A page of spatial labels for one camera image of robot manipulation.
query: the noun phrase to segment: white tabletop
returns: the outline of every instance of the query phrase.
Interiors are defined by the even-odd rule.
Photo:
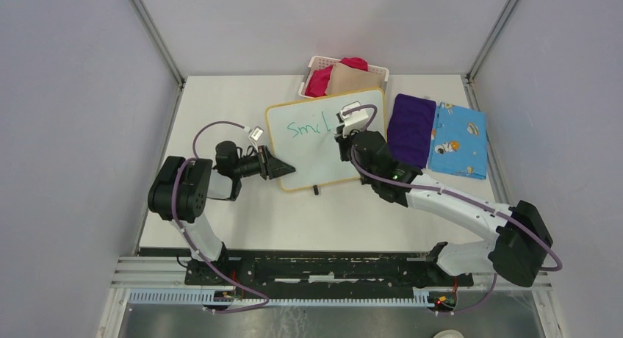
[[[192,139],[212,121],[229,120],[266,128],[266,107],[300,99],[302,76],[191,76],[173,125],[166,155],[191,157]],[[386,89],[391,114],[398,93],[428,96],[467,107],[459,75],[392,75]],[[270,145],[267,134],[262,144]],[[198,141],[200,157],[212,159],[215,146],[232,140],[246,149],[246,134],[233,126],[214,126]],[[426,171],[432,177],[474,196],[493,200],[489,180]],[[311,190],[284,192],[276,180],[242,180],[235,202],[210,201],[206,215],[228,248],[317,251],[429,251],[440,241],[479,238],[427,212],[381,200],[358,181]],[[186,247],[177,231],[156,214],[147,217],[141,247]]]

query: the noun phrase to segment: pink cloth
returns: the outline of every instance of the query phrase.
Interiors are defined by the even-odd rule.
[[[352,68],[368,71],[368,63],[360,57],[345,57],[340,62]],[[305,95],[314,98],[326,96],[325,92],[329,86],[329,79],[331,79],[331,70],[333,70],[333,65],[314,71],[309,79]]]

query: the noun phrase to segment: white basket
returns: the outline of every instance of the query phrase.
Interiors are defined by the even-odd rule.
[[[305,95],[305,91],[307,90],[307,85],[309,85],[309,79],[312,77],[312,74],[316,70],[327,68],[328,66],[337,64],[338,62],[339,59],[334,59],[333,57],[319,57],[317,55],[312,57],[311,60],[309,60],[309,65],[307,65],[309,68],[307,70],[307,74],[303,77],[303,81],[300,83],[298,95],[303,98],[314,98]],[[387,80],[389,79],[389,69],[382,68],[381,66],[368,65],[368,72],[376,73],[384,78],[385,82],[383,83],[382,88],[383,91],[385,91],[385,88],[387,88]]]

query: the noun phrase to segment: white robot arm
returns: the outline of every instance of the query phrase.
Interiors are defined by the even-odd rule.
[[[149,190],[149,210],[180,231],[191,256],[198,261],[204,260],[202,255],[209,261],[217,261],[225,248],[204,213],[207,198],[235,201],[242,188],[242,178],[259,174],[263,179],[274,179],[296,170],[275,158],[265,145],[253,144],[253,153],[246,156],[238,150],[231,141],[219,143],[214,168],[210,159],[196,159],[183,168],[188,163],[185,158],[168,157]],[[184,173],[177,176],[180,169]],[[177,217],[173,216],[173,205]]]
[[[373,108],[368,116],[364,109]],[[462,273],[498,273],[511,283],[529,287],[541,269],[559,270],[560,259],[550,250],[552,238],[539,211],[528,202],[517,206],[481,200],[446,187],[419,168],[393,159],[378,132],[366,131],[376,114],[374,106],[354,102],[337,117],[342,161],[352,162],[363,184],[385,201],[434,213],[458,224],[483,240],[467,244],[439,243],[429,259],[450,276]],[[547,254],[557,267],[543,268]]]

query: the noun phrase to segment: purple cloth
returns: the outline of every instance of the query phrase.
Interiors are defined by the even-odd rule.
[[[387,144],[392,157],[414,167],[426,167],[435,108],[434,101],[406,94],[396,96],[387,126]]]

